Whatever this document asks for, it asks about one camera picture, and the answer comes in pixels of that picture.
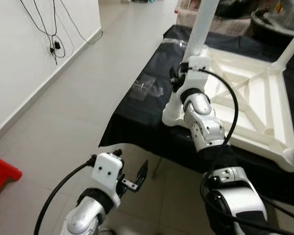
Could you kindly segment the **black tablecloth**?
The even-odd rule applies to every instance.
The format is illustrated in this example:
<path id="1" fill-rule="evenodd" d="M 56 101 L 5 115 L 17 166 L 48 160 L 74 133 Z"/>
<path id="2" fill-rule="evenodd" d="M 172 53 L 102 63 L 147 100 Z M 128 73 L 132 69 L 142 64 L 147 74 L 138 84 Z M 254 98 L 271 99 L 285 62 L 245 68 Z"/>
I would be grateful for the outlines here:
<path id="1" fill-rule="evenodd" d="M 190 27 L 172 25 L 165 31 L 163 38 L 186 41 L 190 32 Z M 234 37 L 208 33 L 206 44 L 212 48 L 271 63 L 279 58 L 288 42 L 261 40 L 256 36 Z M 182 54 L 181 49 L 172 45 L 161 43 L 157 47 L 137 78 L 151 75 L 165 79 L 164 94 L 138 101 L 129 98 L 127 92 L 107 124 L 100 147 L 118 143 L 133 144 L 191 170 L 204 173 L 208 169 L 208 163 L 196 155 L 190 132 L 182 127 L 167 127 L 161 122 L 161 113 L 172 92 L 169 71 L 171 68 L 178 69 Z M 294 125 L 294 56 L 286 66 L 284 78 Z M 294 206 L 294 172 L 283 171 L 276 163 L 260 155 L 233 145 L 232 148 L 238 155 L 239 165 L 244 168 L 259 194 Z"/>

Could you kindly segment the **crumpled clear plastic film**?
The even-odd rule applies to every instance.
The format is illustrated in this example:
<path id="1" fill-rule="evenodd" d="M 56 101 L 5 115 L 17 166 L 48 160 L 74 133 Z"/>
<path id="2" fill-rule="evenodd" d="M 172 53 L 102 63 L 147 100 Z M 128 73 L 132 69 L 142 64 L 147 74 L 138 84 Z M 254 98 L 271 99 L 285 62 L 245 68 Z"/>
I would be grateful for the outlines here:
<path id="1" fill-rule="evenodd" d="M 187 48 L 187 42 L 183 40 L 165 38 L 161 43 L 172 45 L 173 47 L 181 49 L 182 51 L 185 51 L 185 49 Z"/>
<path id="2" fill-rule="evenodd" d="M 129 98 L 143 101 L 147 97 L 160 97 L 164 94 L 165 79 L 145 75 L 137 78 L 129 89 Z"/>

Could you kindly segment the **white ribbed plastic table top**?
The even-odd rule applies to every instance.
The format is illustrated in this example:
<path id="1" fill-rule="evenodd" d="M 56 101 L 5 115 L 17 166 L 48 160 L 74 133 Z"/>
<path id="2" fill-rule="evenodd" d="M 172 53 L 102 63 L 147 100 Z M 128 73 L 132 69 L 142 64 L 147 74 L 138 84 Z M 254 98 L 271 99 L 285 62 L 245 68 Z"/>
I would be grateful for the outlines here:
<path id="1" fill-rule="evenodd" d="M 282 156 L 294 147 L 294 125 L 287 97 L 284 70 L 273 63 L 241 54 L 207 47 L 210 71 L 203 92 L 212 110 L 229 130 L 234 118 L 234 101 L 221 79 L 234 89 L 238 99 L 238 122 L 230 139 L 233 146 L 270 159 L 287 171 L 294 172 Z"/>

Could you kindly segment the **clear plastic storage box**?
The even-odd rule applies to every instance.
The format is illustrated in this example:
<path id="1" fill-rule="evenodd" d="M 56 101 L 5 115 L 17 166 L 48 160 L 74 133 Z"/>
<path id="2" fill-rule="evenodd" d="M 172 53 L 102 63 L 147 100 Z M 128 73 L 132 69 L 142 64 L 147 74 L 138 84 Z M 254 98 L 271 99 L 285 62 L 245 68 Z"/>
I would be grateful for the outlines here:
<path id="1" fill-rule="evenodd" d="M 274 0 L 264 16 L 282 24 L 294 24 L 294 0 Z"/>

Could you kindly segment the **black bag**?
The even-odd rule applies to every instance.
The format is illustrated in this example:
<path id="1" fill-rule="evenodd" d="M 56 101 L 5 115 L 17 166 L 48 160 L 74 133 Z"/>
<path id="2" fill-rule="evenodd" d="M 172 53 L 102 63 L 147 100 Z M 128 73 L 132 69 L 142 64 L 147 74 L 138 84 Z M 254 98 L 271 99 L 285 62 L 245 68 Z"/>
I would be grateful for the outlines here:
<path id="1" fill-rule="evenodd" d="M 248 19 L 258 6 L 258 0 L 220 0 L 216 16 L 226 19 Z"/>

